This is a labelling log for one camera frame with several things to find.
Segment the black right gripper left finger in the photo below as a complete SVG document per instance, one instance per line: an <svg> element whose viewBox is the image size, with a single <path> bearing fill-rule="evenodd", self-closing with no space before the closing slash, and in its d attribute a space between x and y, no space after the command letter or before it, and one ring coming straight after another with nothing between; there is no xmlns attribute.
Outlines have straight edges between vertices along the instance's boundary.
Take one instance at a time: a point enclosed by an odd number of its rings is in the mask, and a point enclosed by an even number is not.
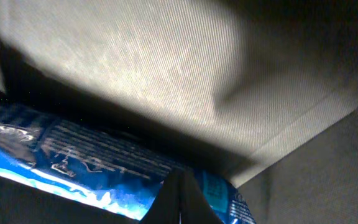
<svg viewBox="0 0 358 224"><path fill-rule="evenodd" d="M181 172L171 171L159 190L152 206L139 222L140 224L178 224L180 221Z"/></svg>

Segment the blue Oreo cookie pack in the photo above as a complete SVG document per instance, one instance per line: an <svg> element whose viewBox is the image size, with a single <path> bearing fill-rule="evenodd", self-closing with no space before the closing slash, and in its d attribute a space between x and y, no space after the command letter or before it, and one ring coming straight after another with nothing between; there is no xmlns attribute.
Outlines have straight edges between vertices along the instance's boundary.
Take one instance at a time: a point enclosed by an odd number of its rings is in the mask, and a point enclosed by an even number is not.
<svg viewBox="0 0 358 224"><path fill-rule="evenodd" d="M193 173L223 223L253 223L222 177L124 133L0 103L0 223L139 223L167 175Z"/></svg>

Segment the black gift box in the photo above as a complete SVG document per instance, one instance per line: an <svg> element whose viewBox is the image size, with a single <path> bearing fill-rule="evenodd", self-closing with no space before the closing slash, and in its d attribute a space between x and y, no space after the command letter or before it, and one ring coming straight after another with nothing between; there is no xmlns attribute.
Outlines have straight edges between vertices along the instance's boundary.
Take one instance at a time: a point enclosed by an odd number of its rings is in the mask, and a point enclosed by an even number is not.
<svg viewBox="0 0 358 224"><path fill-rule="evenodd" d="M358 1L0 1L0 91L225 176L257 223L358 223Z"/></svg>

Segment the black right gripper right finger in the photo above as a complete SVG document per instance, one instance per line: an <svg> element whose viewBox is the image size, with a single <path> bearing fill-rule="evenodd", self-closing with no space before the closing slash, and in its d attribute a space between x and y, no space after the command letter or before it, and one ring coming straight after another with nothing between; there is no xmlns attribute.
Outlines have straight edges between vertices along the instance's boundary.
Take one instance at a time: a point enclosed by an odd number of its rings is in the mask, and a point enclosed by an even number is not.
<svg viewBox="0 0 358 224"><path fill-rule="evenodd" d="M190 171L184 171L180 177L180 210L183 224L223 224Z"/></svg>

